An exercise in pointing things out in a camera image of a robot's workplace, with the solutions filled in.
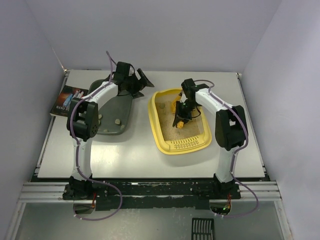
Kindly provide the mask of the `orange litter scoop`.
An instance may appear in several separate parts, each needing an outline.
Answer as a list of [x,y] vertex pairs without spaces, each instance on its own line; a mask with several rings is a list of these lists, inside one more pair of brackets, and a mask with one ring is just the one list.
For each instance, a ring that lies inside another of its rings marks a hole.
[[183,92],[181,91],[175,99],[171,102],[170,109],[171,112],[174,114],[174,120],[173,120],[173,127],[176,127],[178,129],[182,129],[184,127],[184,120],[185,120],[185,106],[184,103],[181,101],[181,98],[183,96]]

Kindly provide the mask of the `yellow litter box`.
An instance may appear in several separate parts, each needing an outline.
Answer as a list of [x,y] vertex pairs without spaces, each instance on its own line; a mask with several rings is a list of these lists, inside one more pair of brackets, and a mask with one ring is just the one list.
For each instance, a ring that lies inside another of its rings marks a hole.
[[153,94],[151,99],[148,102],[148,116],[150,121],[150,126],[152,130],[152,134],[155,140],[155,143],[158,149],[167,155],[180,155],[180,154],[188,154],[195,151],[199,151],[201,149],[206,148],[210,145],[212,141],[211,130],[207,121],[207,118],[204,114],[204,111],[201,107],[192,111],[192,120],[198,117],[201,118],[203,133],[199,135],[195,135],[188,138],[183,138],[179,140],[164,140],[161,126],[158,118],[158,113],[156,109],[155,99],[172,94],[179,94],[181,91],[180,88],[169,88],[162,91],[157,91]]

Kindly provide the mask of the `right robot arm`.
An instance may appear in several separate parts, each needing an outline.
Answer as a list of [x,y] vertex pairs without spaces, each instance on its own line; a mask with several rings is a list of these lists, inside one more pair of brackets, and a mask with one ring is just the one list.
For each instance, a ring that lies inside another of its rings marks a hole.
[[196,84],[189,78],[182,82],[180,96],[174,104],[172,126],[181,128],[194,117],[193,110],[204,107],[215,116],[214,136],[220,147],[218,167],[213,175],[213,190],[221,198],[237,190],[234,168],[238,152],[247,147],[249,133],[245,110],[241,105],[231,105],[214,94],[205,83]]

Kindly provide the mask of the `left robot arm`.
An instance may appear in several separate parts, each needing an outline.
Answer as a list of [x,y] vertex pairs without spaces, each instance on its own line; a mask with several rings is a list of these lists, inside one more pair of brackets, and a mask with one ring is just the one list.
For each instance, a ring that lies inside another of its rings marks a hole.
[[91,150],[100,126],[100,108],[113,98],[130,96],[133,100],[143,97],[141,91],[153,86],[140,68],[134,69],[130,63],[119,61],[107,78],[97,81],[93,91],[71,100],[66,128],[72,137],[74,162],[62,195],[64,200],[84,200],[94,193]]

